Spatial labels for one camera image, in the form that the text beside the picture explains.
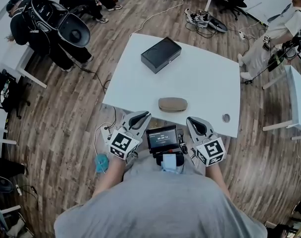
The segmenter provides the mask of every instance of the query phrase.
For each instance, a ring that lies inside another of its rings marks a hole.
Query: small screen
[[[151,148],[177,144],[176,130],[170,129],[162,132],[149,134]]]

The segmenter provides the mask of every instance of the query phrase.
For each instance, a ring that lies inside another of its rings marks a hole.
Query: cap
[[[7,5],[6,5],[6,11],[10,12],[10,10],[12,10],[12,8],[15,6],[15,4],[20,1],[20,0],[10,0],[8,1]]]

